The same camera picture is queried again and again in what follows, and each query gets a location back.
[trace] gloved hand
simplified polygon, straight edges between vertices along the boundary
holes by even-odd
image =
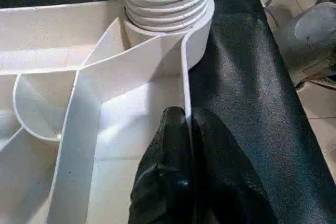
[[[193,164],[184,111],[170,107],[143,155],[133,191],[129,224],[189,224],[194,209]]]
[[[192,127],[194,164],[183,110],[164,111],[135,176],[129,224],[192,223],[195,198],[197,223],[277,223],[251,162],[222,121],[194,109]]]

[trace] curved plastic edge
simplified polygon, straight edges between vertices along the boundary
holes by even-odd
[[[128,9],[133,10],[135,13],[138,13],[140,15],[145,15],[145,14],[167,14],[167,13],[176,13],[176,12],[181,12],[183,10],[186,10],[190,7],[193,7],[194,5],[202,2],[202,0],[192,0],[186,4],[181,1],[181,5],[179,6],[173,6],[171,8],[150,8],[150,7],[142,7],[138,6],[135,3],[132,3],[131,1],[124,0],[125,6]]]
[[[197,21],[199,21],[200,19],[202,19],[202,17],[205,15],[206,12],[207,12],[207,6],[196,17],[192,18],[191,20],[188,20],[187,22],[184,22],[184,23],[182,23],[180,25],[167,26],[167,27],[155,27],[155,26],[141,25],[138,22],[136,22],[131,15],[128,15],[128,16],[129,16],[129,19],[133,23],[135,23],[136,25],[138,25],[139,27],[141,27],[141,28],[143,28],[145,30],[162,31],[162,32],[173,32],[173,31],[181,30],[183,28],[187,28],[187,27],[195,24]]]
[[[187,119],[187,123],[190,129],[191,129],[191,98],[190,98],[186,42],[190,39],[192,34],[193,33],[188,33],[183,38],[182,45],[181,45],[182,79],[183,79],[183,91],[184,91],[184,113],[185,113],[185,117]]]
[[[105,30],[78,70],[110,55],[122,54],[131,48],[122,17],[117,17]]]
[[[190,18],[191,16],[197,14],[197,12],[201,11],[203,8],[207,8],[207,3],[209,0],[203,0],[196,8],[192,9],[188,12],[179,13],[178,16],[175,17],[164,17],[164,18],[153,18],[153,17],[146,17],[146,16],[140,16],[137,13],[133,12],[131,9],[128,9],[127,12],[132,16],[135,17],[135,19],[138,19],[139,22],[142,23],[156,23],[156,24],[169,24],[173,22],[179,22],[184,19]]]
[[[16,80],[15,80],[15,84],[14,84],[14,89],[13,89],[13,108],[14,108],[14,113],[17,117],[17,120],[19,121],[19,123],[21,124],[21,126],[29,133],[31,134],[32,136],[38,138],[38,139],[41,139],[41,140],[44,140],[44,141],[52,141],[52,142],[59,142],[58,139],[55,139],[55,138],[52,138],[52,137],[46,137],[46,136],[41,136],[37,133],[35,133],[34,131],[32,131],[25,123],[24,121],[22,120],[18,110],[17,110],[17,106],[16,106],[16,90],[17,90],[17,85],[18,85],[18,82],[19,82],[19,79],[21,77],[21,74],[18,74],[18,76],[16,77]]]

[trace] black glove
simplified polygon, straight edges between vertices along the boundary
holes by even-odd
[[[195,195],[192,170],[184,111],[168,108],[140,161],[131,193],[129,224],[190,224]]]

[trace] white plastic tray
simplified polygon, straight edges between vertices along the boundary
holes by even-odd
[[[0,10],[0,223],[127,223],[162,112],[190,117],[213,11],[167,35],[122,0]]]

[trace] black fabric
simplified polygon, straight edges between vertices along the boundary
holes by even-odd
[[[277,223],[253,165],[210,111],[193,109],[197,223]]]
[[[193,162],[184,111],[170,107],[143,155],[131,193],[129,224],[189,224],[194,209]]]
[[[336,223],[336,188],[259,0],[215,0],[192,106],[230,129],[279,223]]]

